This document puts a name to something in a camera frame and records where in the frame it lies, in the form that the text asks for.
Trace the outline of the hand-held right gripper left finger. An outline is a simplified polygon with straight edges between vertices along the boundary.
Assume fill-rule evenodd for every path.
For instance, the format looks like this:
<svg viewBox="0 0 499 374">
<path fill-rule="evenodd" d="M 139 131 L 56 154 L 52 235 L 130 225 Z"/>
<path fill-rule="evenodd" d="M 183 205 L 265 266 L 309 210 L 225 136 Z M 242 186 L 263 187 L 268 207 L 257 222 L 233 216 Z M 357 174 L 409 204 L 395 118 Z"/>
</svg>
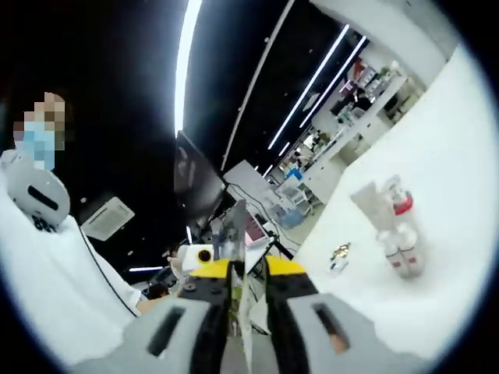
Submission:
<svg viewBox="0 0 499 374">
<path fill-rule="evenodd" d="M 74 373 L 219 373 L 228 334 L 230 259 L 194 270 L 179 295 L 130 323 L 123 342 Z"/>
</svg>

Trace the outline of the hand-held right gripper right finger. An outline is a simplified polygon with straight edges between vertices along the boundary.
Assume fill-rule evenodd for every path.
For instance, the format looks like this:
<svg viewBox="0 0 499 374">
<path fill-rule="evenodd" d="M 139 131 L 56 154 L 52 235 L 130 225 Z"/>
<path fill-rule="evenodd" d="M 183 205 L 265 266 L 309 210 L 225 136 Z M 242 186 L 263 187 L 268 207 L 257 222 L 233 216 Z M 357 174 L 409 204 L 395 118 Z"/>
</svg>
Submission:
<svg viewBox="0 0 499 374">
<path fill-rule="evenodd" d="M 374 324 L 320 293 L 296 262 L 266 256 L 267 324 L 281 373 L 425 373 L 427 360 L 390 349 Z"/>
</svg>

